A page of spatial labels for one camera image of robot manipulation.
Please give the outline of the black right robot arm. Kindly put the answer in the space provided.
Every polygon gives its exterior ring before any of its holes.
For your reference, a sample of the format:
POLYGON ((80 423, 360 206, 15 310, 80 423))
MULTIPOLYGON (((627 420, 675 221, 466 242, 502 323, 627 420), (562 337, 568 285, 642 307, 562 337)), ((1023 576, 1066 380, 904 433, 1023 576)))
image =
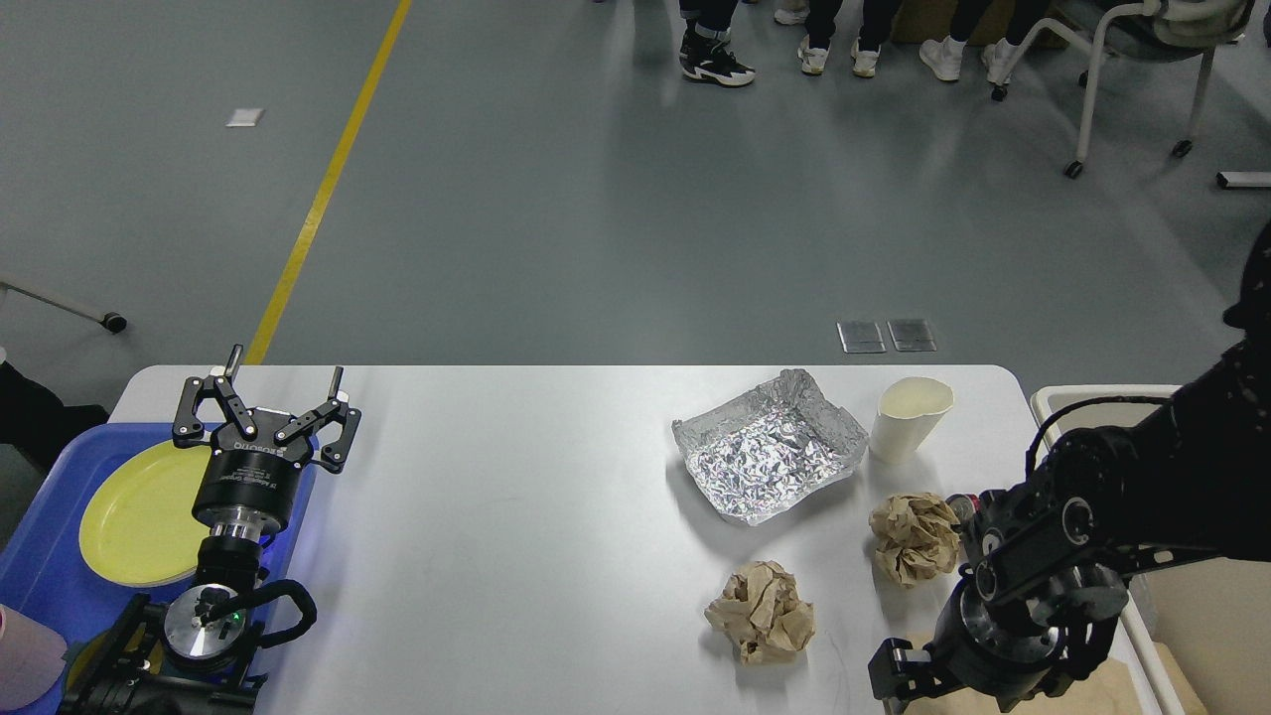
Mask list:
POLYGON ((1108 657, 1129 583, 1207 558, 1268 560, 1268 232, 1224 323, 1242 340, 1132 427, 1066 431, 1024 479, 965 505, 966 563, 916 648, 881 643, 873 696, 895 712, 970 688, 999 710, 1063 696, 1108 657))

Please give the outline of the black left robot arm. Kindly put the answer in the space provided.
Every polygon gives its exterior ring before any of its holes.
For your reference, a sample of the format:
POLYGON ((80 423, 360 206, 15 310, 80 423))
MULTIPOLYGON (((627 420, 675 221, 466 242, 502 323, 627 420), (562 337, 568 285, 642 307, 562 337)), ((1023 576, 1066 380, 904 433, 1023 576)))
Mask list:
POLYGON ((191 516, 208 533, 178 597, 133 596, 67 669, 61 714, 250 714, 266 682, 250 674, 264 648, 294 643, 316 622, 308 589, 273 578, 266 544, 289 528, 304 472, 341 474, 361 411, 337 366, 311 410, 248 406, 234 380, 241 345, 205 378, 186 381, 172 425, 175 448, 208 447, 191 516))

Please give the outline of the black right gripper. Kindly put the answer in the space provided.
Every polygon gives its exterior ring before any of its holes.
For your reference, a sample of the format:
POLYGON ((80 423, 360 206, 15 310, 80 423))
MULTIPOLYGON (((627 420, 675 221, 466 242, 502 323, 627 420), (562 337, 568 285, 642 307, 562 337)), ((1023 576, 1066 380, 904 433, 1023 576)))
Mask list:
POLYGON ((888 638, 871 662, 873 697, 886 709, 907 709, 918 700, 935 700, 974 690, 996 700, 1002 711, 1030 700, 1036 686, 1057 665, 1066 632, 1061 627, 1008 630, 989 613, 970 580, 958 580, 935 621, 925 646, 888 638))

